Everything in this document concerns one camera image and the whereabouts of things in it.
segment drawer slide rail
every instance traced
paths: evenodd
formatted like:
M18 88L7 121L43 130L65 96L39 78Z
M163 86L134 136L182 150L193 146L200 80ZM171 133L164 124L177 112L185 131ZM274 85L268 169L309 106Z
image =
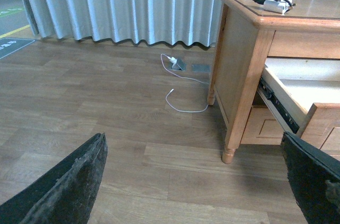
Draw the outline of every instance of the drawer slide rail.
M267 100L273 103L276 110L282 116L283 120L287 123L287 125L292 130L292 132L296 134L300 128L299 125L292 118L292 116L287 112L286 108L284 108L281 102L277 99L273 90L270 88L270 86L267 84L267 82L262 77L260 78L258 89L265 95Z

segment charging cable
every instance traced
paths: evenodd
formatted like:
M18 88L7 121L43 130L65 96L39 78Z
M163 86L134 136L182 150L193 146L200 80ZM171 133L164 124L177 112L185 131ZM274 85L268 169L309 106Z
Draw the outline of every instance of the charging cable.
M203 84L209 84L209 83L207 83L207 82L202 82L202 81L197 80L197 79L194 79L194 78L182 77L182 76L179 76L178 74L175 74L175 73L171 72L170 70L168 70L168 69L165 67L164 62L163 62L163 56L167 57L167 58L169 59L169 61L170 61L172 64L176 64L177 59L174 58L174 57L171 57L171 58L170 58L169 56L165 55L164 53L162 53L162 54L160 55L160 60L161 60L161 63L162 63L162 65L163 65L164 69L165 69L166 71L168 71L170 74L173 74L173 75L175 75L175 76L177 76L177 77L179 77L179 78L182 78L182 79L189 79L189 80L197 81L197 82L200 82L200 83L203 83ZM168 103L168 105L171 106L171 107L172 107L173 109L175 109L176 111L180 111L181 113L202 113L202 112L204 112L205 110L207 110L207 108L208 108L208 106L209 106L209 105L207 105L207 106L205 107L205 109L203 109L203 110L201 110L201 111L183 111L183 110L178 110L178 109L175 108L173 105L171 105L171 104L169 103L169 101L168 101L168 96L169 96L169 95L171 94L171 92L173 92L173 91L174 91L174 89L172 89L172 90L166 95L165 100L166 100L166 102Z

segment floor plank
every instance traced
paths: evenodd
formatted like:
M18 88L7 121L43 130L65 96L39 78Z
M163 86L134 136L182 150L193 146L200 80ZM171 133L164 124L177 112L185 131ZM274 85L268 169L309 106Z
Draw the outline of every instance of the floor plank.
M269 224L265 212L111 194L101 188L89 224Z
M143 163L168 169L287 180L282 156L238 152L233 163L225 165L219 150L148 143Z

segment wooden dresser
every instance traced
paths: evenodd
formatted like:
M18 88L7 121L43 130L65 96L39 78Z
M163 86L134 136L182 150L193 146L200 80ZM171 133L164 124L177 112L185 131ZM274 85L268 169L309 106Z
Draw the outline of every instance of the wooden dresser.
M208 104L227 126L222 160L240 144L280 144L283 130L340 154L340 0L293 0L284 15L222 0Z

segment white cable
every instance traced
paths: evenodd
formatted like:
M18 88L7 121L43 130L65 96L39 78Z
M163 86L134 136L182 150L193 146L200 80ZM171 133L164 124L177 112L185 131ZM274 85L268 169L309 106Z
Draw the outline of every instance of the white cable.
M166 100L166 102L173 108L173 109L175 109L176 111L180 111L181 113L202 113L202 112L204 112L205 110L207 110L208 109L208 106L209 105L207 105L203 110L201 110L201 111L183 111L183 110L178 110L177 108L175 108L174 106L172 106L170 103L169 103L169 101L168 101L168 96L171 94L171 92L173 92L174 91L174 89L172 89L169 93L168 93L168 95L166 95L166 97L165 97L165 100Z
M161 63L162 63L162 65L163 65L164 69L165 69L166 71L168 71L170 74L173 74L173 75L175 75L175 76L177 76L177 77L179 77L179 78L189 79L189 80L194 80L194 81L197 81L197 82L200 82L200 83L209 84L209 83L207 83L207 82L202 82L202 81L197 80L197 79L194 79L194 78L182 77L182 76L179 76L179 75L177 75L177 74L171 72L170 70L168 70L168 69L165 67L164 62L163 62L163 59L162 59L162 56L167 57L169 60L171 60L172 58L170 58L169 56L165 55L164 53L162 53L162 54L160 55L160 60L161 60ZM171 104L169 103L169 101L168 101L168 96L169 96L169 95L171 94L171 92L173 92L173 91L174 91L174 89L172 89L172 90L166 95L165 100L166 100L166 102L168 103L168 105L170 105L170 106L171 106L173 109L175 109L176 111L180 111L181 113L202 113L202 112L204 112L205 110L208 109L208 106L209 106L209 105L207 105L207 106L206 106L203 110L201 110L201 111L183 111L183 110L178 110L178 109L175 108L173 105L171 105Z
M160 60L161 60L161 63L162 63L162 65L163 65L164 69L165 69L166 71L168 71L170 74L173 74L173 75L175 75L175 76L177 76L177 77L179 77L179 78L189 79L189 80L197 81L197 82L200 82L200 83L209 84L208 82L202 82L202 81L200 81L200 80L197 80L197 79L194 79L194 78L189 78L189 77L182 77L182 76L179 76L178 74L175 74L175 73L171 72L170 70L168 70L168 69L165 67L164 62L163 62L163 59L162 59L162 56L165 56L165 57L167 57L168 59L171 59L171 58L170 58L169 56L165 55L164 53L162 53L162 54L160 55Z

